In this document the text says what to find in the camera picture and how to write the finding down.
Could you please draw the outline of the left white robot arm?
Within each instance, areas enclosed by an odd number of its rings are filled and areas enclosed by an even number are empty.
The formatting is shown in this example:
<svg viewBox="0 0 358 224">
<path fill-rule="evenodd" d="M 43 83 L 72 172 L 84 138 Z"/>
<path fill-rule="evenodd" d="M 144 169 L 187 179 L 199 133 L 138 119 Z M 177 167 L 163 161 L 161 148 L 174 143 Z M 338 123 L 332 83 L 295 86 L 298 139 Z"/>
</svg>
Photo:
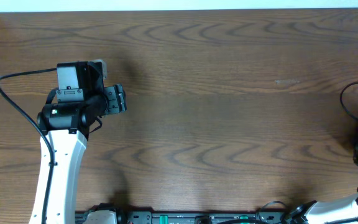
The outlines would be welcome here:
<svg viewBox="0 0 358 224">
<path fill-rule="evenodd" d="M 59 63 L 58 87 L 37 116 L 41 163 L 30 223 L 74 223 L 78 176 L 91 125 L 127 109 L 120 84 L 105 87 L 101 60 Z"/>
</svg>

